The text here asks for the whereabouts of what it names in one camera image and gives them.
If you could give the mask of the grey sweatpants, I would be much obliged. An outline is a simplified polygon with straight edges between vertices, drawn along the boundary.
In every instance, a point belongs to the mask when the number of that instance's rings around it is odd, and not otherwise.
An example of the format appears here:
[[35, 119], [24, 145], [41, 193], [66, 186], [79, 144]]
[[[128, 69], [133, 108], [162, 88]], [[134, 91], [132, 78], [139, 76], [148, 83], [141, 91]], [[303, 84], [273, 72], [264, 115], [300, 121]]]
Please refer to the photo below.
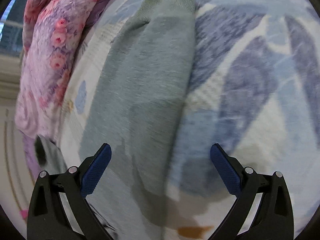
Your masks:
[[79, 149], [112, 158], [89, 203], [115, 239], [162, 239], [165, 181], [195, 52], [195, 0], [144, 0], [103, 66]]

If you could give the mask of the white blue floral bedsheet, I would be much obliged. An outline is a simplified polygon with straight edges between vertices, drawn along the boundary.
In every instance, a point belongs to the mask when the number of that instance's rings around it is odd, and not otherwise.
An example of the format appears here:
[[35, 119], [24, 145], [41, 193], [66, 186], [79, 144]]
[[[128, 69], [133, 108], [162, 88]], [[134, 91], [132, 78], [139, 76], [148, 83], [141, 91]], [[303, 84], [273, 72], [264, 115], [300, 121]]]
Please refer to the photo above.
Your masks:
[[[79, 149], [95, 90], [125, 22], [144, 0], [113, 0], [81, 48], [59, 145]], [[209, 152], [280, 171], [294, 237], [319, 207], [319, 16], [308, 0], [195, 0], [195, 52], [165, 181], [162, 239], [208, 239], [232, 207]]]

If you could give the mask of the pink floral quilt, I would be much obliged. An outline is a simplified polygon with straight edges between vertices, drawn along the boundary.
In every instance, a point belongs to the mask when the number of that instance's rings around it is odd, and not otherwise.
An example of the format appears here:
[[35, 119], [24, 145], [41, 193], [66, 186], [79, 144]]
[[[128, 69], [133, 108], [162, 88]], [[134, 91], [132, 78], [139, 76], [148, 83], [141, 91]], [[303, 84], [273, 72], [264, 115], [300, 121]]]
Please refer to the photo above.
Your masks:
[[102, 0], [27, 0], [15, 124], [27, 137], [53, 138], [85, 26]]

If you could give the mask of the window with bars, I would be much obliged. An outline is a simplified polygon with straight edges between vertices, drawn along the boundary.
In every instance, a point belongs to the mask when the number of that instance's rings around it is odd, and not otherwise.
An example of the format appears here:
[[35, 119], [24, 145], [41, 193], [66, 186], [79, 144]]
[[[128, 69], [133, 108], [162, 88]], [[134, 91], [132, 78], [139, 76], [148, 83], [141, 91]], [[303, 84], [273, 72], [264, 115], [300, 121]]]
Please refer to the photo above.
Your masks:
[[11, 0], [1, 17], [1, 54], [19, 57], [23, 14], [27, 0]]

